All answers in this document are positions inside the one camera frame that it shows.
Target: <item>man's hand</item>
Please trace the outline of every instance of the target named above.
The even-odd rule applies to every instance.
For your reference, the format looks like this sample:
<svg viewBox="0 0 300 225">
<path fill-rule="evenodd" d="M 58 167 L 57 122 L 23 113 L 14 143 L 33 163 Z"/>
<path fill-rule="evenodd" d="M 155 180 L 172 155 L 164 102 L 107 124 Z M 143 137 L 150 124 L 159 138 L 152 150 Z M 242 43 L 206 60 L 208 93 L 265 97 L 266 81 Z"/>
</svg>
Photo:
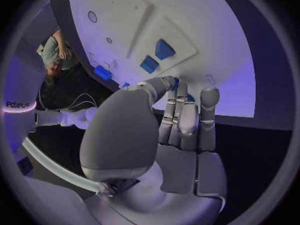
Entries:
<svg viewBox="0 0 300 225">
<path fill-rule="evenodd" d="M 68 54 L 68 50 L 66 49 L 66 47 L 65 46 L 60 46 L 59 47 L 59 57 L 61 59 L 66 59 L 68 55 L 69 54 Z"/>
</svg>

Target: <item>white panel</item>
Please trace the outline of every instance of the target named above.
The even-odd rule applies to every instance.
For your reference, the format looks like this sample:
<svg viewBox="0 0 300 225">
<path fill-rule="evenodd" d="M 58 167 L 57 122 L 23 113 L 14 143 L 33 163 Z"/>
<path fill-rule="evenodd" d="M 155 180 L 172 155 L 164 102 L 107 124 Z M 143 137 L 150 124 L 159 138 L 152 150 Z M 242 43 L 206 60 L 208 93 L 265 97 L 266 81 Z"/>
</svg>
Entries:
<svg viewBox="0 0 300 225">
<path fill-rule="evenodd" d="M 206 75 L 211 75 L 220 89 L 217 115 L 254 116 L 255 74 L 251 52 L 239 21 L 224 0 L 116 1 L 70 0 L 75 26 L 92 66 L 114 60 L 112 79 L 120 86 L 157 76 L 176 76 L 188 83 L 188 91 L 198 106 L 201 90 L 211 86 Z M 119 11 L 112 9 L 117 4 L 122 4 Z M 97 23 L 88 20 L 89 10 L 98 13 Z M 112 44 L 106 43 L 107 37 L 112 38 Z M 165 61 L 154 56 L 159 38 L 176 51 Z M 97 62 L 90 58 L 89 52 L 97 56 Z M 152 74 L 139 67 L 146 54 L 159 62 L 160 68 Z M 166 97 L 154 107 L 164 110 L 165 104 Z"/>
</svg>

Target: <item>glowing light strip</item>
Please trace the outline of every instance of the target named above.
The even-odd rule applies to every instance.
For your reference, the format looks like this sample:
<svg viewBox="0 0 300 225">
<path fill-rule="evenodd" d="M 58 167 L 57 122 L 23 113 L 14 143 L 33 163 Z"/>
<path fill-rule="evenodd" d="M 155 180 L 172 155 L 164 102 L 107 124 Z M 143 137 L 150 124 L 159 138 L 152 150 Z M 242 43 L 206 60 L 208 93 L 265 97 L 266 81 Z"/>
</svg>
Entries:
<svg viewBox="0 0 300 225">
<path fill-rule="evenodd" d="M 50 159 L 43 152 L 41 152 L 34 143 L 27 137 L 23 142 L 23 147 L 36 159 L 42 166 L 48 169 L 50 172 L 60 177 L 61 179 L 74 184 L 80 188 L 99 193 L 102 191 L 103 186 L 101 183 L 91 181 L 82 176 L 79 176 L 58 163 Z"/>
<path fill-rule="evenodd" d="M 27 113 L 33 109 L 35 109 L 37 106 L 37 102 L 35 101 L 33 105 L 29 106 L 29 107 L 21 107 L 21 108 L 12 108 L 12 107 L 3 107 L 2 110 L 5 113 L 9 113 L 9 114 L 20 114 L 20 113 Z"/>
</svg>

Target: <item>gray t-shirt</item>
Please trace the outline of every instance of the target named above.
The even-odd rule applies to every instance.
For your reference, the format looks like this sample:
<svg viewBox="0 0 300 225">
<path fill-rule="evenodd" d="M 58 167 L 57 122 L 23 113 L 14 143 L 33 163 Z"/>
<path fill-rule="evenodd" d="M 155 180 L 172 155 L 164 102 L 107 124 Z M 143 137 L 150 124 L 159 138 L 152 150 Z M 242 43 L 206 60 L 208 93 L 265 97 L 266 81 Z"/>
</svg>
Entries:
<svg viewBox="0 0 300 225">
<path fill-rule="evenodd" d="M 55 40 L 54 37 L 52 36 L 49 37 L 49 39 L 47 40 L 44 46 L 43 52 L 41 54 L 41 58 L 43 60 L 45 68 L 47 68 L 49 64 L 54 63 L 56 61 L 60 61 L 62 70 L 67 70 L 72 67 L 71 59 L 73 53 L 67 41 L 65 41 L 65 44 L 66 44 L 65 48 L 68 52 L 68 56 L 66 57 L 66 59 L 61 59 L 58 42 Z"/>
</svg>

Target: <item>black background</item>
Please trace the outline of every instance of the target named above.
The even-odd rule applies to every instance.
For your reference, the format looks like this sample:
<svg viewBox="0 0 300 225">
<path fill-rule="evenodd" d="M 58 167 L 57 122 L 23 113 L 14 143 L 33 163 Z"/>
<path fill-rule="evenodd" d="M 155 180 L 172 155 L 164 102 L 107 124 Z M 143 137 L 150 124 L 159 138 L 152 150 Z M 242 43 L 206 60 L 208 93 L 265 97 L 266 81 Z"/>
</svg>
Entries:
<svg viewBox="0 0 300 225">
<path fill-rule="evenodd" d="M 289 19 L 294 24 L 295 28 L 300 31 L 300 12 L 299 12 L 299 0 L 273 0 L 278 5 L 285 9 L 285 15 L 289 17 Z M 9 21 L 11 14 L 14 10 L 20 5 L 22 0 L 0 0 L 1 5 L 1 22 L 0 29 L 3 30 L 6 23 Z M 297 33 L 297 29 L 295 29 L 294 36 L 300 41 L 299 33 Z M 298 216 L 297 204 L 300 199 L 300 176 L 297 176 L 293 186 L 290 191 L 287 193 L 285 198 L 279 204 L 277 209 L 273 212 L 273 214 L 263 223 L 263 224 L 278 224 L 279 221 L 286 220 L 288 218 L 289 221 L 293 221 L 293 223 L 297 224 L 300 222 Z M 6 186 L 5 181 L 1 177 L 0 180 L 0 214 L 2 219 L 7 219 L 7 224 L 34 224 L 34 222 L 30 219 L 30 217 L 24 212 L 24 210 L 18 205 L 18 203 L 14 200 L 10 190 Z"/>
</svg>

